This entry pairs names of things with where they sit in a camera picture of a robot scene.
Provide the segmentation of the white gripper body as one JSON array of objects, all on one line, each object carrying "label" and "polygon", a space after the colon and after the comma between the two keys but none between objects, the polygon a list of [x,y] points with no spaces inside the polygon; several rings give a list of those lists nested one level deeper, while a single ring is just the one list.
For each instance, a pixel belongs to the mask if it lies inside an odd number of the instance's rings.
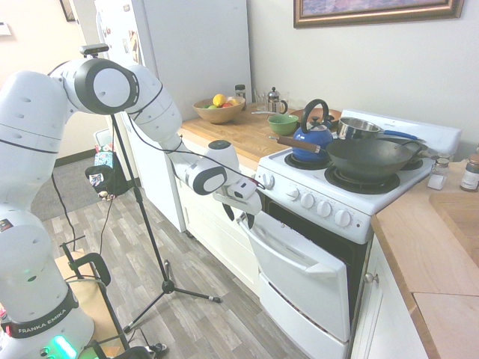
[{"label": "white gripper body", "polygon": [[252,215],[257,215],[262,208],[260,195],[256,190],[254,190],[246,198],[240,198],[236,194],[228,194],[223,188],[219,188],[217,191],[213,192],[213,198],[222,203],[230,205],[232,208],[240,209],[243,212],[250,213]]}]

